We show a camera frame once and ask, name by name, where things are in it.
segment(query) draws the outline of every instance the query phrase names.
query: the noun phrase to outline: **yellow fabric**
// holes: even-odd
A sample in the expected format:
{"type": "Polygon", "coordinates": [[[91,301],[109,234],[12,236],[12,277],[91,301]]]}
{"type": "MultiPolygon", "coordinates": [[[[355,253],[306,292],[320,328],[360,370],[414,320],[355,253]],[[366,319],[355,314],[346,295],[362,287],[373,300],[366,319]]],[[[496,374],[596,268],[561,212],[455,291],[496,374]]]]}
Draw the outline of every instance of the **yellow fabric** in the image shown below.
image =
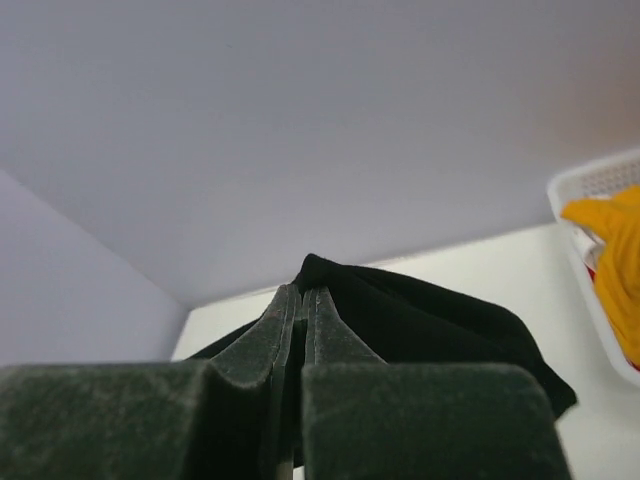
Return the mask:
{"type": "Polygon", "coordinates": [[[595,292],[627,360],[640,366],[640,186],[611,200],[575,200],[562,217],[605,241],[595,292]]]}

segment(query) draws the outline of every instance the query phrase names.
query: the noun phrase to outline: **white surface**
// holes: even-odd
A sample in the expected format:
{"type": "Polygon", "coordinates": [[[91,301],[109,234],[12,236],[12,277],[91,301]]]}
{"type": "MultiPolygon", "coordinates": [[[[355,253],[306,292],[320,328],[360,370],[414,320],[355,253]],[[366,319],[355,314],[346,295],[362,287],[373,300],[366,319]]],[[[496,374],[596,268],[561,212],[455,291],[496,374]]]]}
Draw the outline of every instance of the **white surface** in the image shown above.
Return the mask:
{"type": "Polygon", "coordinates": [[[609,361],[623,378],[640,387],[640,372],[627,362],[593,289],[591,277],[571,243],[573,223],[560,218],[564,206],[571,200],[601,194],[613,195],[636,184],[640,184],[640,149],[596,160],[557,175],[549,182],[547,192],[553,214],[563,233],[567,257],[609,361]]]}
{"type": "Polygon", "coordinates": [[[0,170],[0,365],[167,359],[186,313],[0,170]]]}
{"type": "Polygon", "coordinates": [[[175,298],[551,221],[640,143],[638,0],[4,0],[0,168],[175,298]]]}
{"type": "MultiPolygon", "coordinates": [[[[395,260],[383,268],[495,302],[531,330],[546,361],[577,392],[558,430],[575,480],[637,480],[640,390],[607,361],[557,225],[395,260]]],[[[176,347],[185,358],[257,318],[271,293],[195,310],[176,347]]]]}

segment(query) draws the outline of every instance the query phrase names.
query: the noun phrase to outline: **gray wall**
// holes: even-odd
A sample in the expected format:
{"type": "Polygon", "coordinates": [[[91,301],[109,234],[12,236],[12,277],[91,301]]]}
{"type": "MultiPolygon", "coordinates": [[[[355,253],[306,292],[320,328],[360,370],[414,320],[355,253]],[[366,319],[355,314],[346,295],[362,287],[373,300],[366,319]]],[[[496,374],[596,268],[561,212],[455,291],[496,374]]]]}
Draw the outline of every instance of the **gray wall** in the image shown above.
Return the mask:
{"type": "Polygon", "coordinates": [[[549,221],[640,143],[637,0],[1,9],[0,166],[188,305],[549,221]]]}
{"type": "Polygon", "coordinates": [[[185,316],[0,170],[0,365],[166,359],[185,316]]]}

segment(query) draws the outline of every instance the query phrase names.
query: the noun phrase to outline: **white plastic basket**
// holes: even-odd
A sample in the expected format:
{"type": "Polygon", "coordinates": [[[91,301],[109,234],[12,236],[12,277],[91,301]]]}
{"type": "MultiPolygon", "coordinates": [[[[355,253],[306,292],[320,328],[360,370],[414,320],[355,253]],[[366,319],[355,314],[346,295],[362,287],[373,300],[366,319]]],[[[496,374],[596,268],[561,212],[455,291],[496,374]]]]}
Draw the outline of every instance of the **white plastic basket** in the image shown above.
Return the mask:
{"type": "Polygon", "coordinates": [[[632,367],[616,340],[593,289],[593,282],[571,241],[571,223],[560,218],[570,201],[587,196],[613,194],[631,185],[640,184],[640,149],[593,161],[557,175],[549,182],[547,194],[556,221],[561,225],[571,267],[578,279],[591,320],[613,368],[626,380],[640,387],[640,371],[632,367]]]}

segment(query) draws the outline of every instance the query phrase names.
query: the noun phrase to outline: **black velvet cloth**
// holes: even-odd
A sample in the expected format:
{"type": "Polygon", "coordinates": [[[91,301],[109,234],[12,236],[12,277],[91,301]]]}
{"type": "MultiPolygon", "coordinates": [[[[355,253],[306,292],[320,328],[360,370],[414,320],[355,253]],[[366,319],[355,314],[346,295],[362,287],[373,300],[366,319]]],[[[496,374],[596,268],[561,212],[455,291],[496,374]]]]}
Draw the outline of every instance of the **black velvet cloth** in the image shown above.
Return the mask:
{"type": "MultiPolygon", "coordinates": [[[[556,418],[577,401],[544,361],[522,320],[507,309],[405,275],[308,255],[293,283],[327,287],[342,321],[388,363],[505,363],[531,373],[556,418]]],[[[255,322],[194,355],[212,358],[255,322]]]]}

